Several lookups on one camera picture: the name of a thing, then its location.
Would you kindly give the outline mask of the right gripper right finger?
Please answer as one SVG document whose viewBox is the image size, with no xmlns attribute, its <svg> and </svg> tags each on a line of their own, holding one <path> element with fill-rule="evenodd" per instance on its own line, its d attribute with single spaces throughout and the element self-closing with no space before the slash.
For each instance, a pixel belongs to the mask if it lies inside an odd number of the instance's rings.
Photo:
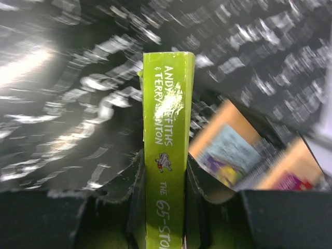
<svg viewBox="0 0 332 249">
<path fill-rule="evenodd" d="M 188 157 L 188 248 L 331 248 L 331 193 L 235 192 Z"/>
</svg>

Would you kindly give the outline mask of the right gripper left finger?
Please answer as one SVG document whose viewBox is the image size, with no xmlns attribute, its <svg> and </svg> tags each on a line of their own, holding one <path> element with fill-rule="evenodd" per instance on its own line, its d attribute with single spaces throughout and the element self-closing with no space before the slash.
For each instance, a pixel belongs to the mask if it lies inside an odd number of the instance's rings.
<svg viewBox="0 0 332 249">
<path fill-rule="evenodd" d="M 144 248 L 145 166 L 141 151 L 95 190 L 1 193 L 1 248 Z"/>
</svg>

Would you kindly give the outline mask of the purple 117-storey treehouse book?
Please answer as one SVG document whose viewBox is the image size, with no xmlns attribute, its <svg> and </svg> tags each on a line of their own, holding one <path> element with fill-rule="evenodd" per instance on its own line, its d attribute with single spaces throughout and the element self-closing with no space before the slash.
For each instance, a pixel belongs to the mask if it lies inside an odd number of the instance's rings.
<svg viewBox="0 0 332 249">
<path fill-rule="evenodd" d="M 273 190 L 295 190 L 305 191 L 314 188 L 322 172 L 298 175 L 295 172 L 283 171 L 278 180 L 273 185 Z"/>
</svg>

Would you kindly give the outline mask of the lime green cartoon book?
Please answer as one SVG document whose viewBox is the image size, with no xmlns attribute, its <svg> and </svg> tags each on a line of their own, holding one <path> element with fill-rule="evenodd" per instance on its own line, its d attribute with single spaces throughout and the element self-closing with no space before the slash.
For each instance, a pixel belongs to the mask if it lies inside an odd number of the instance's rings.
<svg viewBox="0 0 332 249">
<path fill-rule="evenodd" d="M 195 56 L 143 55 L 146 247 L 181 248 Z"/>
</svg>

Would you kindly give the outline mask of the light blue treehouse book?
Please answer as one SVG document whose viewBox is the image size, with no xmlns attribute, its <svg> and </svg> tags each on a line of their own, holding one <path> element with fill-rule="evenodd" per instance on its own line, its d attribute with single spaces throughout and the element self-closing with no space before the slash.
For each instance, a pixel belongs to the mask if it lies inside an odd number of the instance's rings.
<svg viewBox="0 0 332 249">
<path fill-rule="evenodd" d="M 261 155 L 231 126 L 225 125 L 199 152 L 199 166 L 229 188 L 243 179 L 261 160 Z"/>
</svg>

